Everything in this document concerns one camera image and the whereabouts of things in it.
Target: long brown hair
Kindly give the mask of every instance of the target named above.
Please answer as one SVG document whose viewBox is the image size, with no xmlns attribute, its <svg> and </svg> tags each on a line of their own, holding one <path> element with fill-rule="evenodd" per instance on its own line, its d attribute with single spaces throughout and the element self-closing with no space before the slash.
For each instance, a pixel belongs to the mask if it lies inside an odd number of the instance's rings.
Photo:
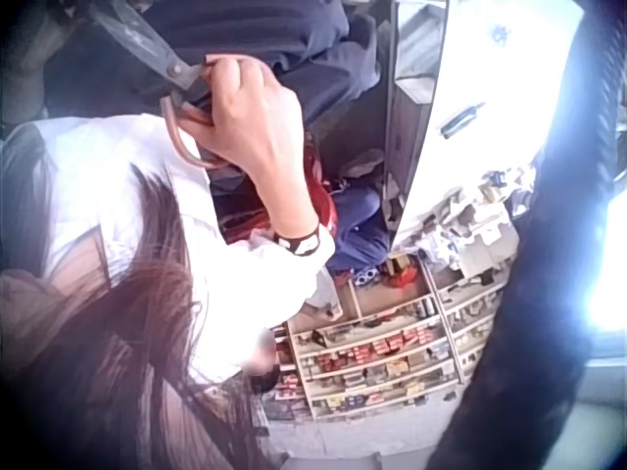
<svg viewBox="0 0 627 470">
<path fill-rule="evenodd" d="M 33 172 L 45 146 L 25 128 L 5 147 L 3 275 L 17 269 L 41 278 L 51 188 L 48 177 L 33 182 Z M 247 381 L 221 391 L 219 413 L 189 383 L 197 308 L 178 204 L 168 181 L 133 172 L 143 234 L 130 268 L 73 308 L 11 381 L 20 416 L 64 468 L 272 468 L 255 437 Z"/>
</svg>

